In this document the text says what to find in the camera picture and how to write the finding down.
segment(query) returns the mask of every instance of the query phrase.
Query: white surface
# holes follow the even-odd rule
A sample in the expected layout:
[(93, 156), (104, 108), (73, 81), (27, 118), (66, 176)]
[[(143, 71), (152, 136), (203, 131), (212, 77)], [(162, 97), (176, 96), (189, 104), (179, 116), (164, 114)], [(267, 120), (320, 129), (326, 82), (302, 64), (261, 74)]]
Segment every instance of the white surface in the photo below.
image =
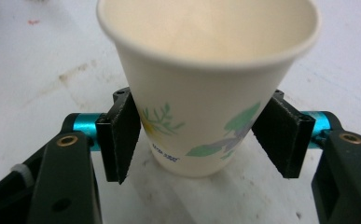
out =
[[(95, 1), (0, 1), (0, 179), (56, 134), (72, 112), (106, 112), (127, 82), (95, 17)], [(329, 110), (361, 133), (361, 1), (317, 1), (323, 30), (280, 89), (299, 110)], [(105, 223), (316, 223), (309, 151), (282, 179), (250, 133), (234, 161), (204, 179), (168, 174), (142, 133), (129, 177), (106, 183), (93, 153)]]

